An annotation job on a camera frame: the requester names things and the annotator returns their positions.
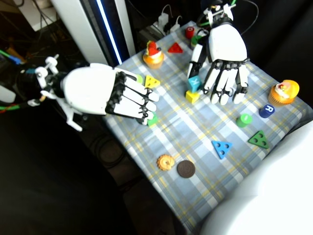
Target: blue triangle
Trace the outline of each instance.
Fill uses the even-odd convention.
[[[212,143],[220,159],[223,159],[226,156],[233,145],[232,143],[222,141],[212,141]]]

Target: white robotic hand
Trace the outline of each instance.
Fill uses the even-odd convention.
[[[244,41],[239,32],[232,26],[233,16],[228,4],[223,10],[212,13],[206,9],[201,18],[210,24],[209,35],[201,38],[196,45],[188,70],[188,78],[199,74],[206,57],[212,63],[205,78],[203,92],[212,91],[211,102],[220,100],[221,105],[234,96],[234,103],[240,103],[247,93],[248,80],[245,64],[249,61]]]
[[[144,125],[154,117],[157,107],[153,102],[157,102],[159,96],[139,84],[134,73],[92,63],[89,67],[74,69],[62,80],[49,81],[47,69],[56,75],[57,61],[48,57],[46,64],[45,68],[35,70],[41,93],[57,100],[66,114],[67,124],[78,131],[82,131],[82,127],[73,121],[74,113],[114,114],[136,118]]]

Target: table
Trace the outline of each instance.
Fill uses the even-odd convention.
[[[188,26],[157,42],[165,54],[158,70],[149,69],[142,61],[142,53],[125,61],[121,68],[147,74],[161,81],[154,89],[160,95],[157,105],[159,122],[153,127],[139,125],[134,119],[107,115],[104,121],[142,169],[151,184],[163,197],[187,232],[199,232],[202,220],[232,191],[245,176],[300,122],[313,118],[313,110],[297,98],[291,105],[276,108],[269,118],[261,118],[259,108],[268,104],[269,88],[277,81],[252,63],[248,63],[249,90],[241,104],[229,99],[225,106],[211,104],[205,95],[195,103],[189,103],[184,94],[187,88],[187,70],[192,50],[184,36]],[[183,54],[170,54],[167,49],[177,42]],[[200,71],[205,78],[209,64],[206,61]],[[245,128],[236,125],[240,114],[252,115],[253,122]],[[269,149],[263,149],[247,141],[263,130]],[[211,141],[233,144],[227,156],[220,160]],[[163,154],[174,157],[176,165],[170,171],[162,171],[157,159]],[[189,179],[178,175],[180,161],[190,160],[196,173]]]

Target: light strip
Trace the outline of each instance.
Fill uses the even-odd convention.
[[[98,4],[100,13],[101,13],[103,22],[104,22],[104,24],[105,24],[105,26],[106,26],[106,28],[107,28],[107,31],[108,31],[108,34],[109,34],[109,37],[110,37],[112,46],[113,46],[113,48],[114,48],[114,51],[115,51],[115,54],[116,54],[116,57],[117,57],[117,60],[118,60],[118,63],[121,65],[121,64],[122,64],[122,60],[121,60],[121,57],[119,56],[118,49],[117,49],[117,47],[116,47],[116,44],[115,44],[115,41],[114,41],[114,37],[113,37],[113,34],[112,34],[112,32],[111,32],[110,25],[109,25],[109,22],[108,22],[106,13],[104,12],[103,5],[102,5],[102,3],[101,3],[101,0],[96,0],[96,1],[97,1],[97,4]]]

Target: dark floor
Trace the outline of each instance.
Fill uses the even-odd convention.
[[[90,117],[87,126],[79,136],[92,152],[94,139],[98,136],[113,138],[99,118]],[[117,141],[111,141],[102,148],[100,158],[110,162],[123,151]],[[128,155],[108,171],[123,192],[138,235],[175,235],[171,210]]]

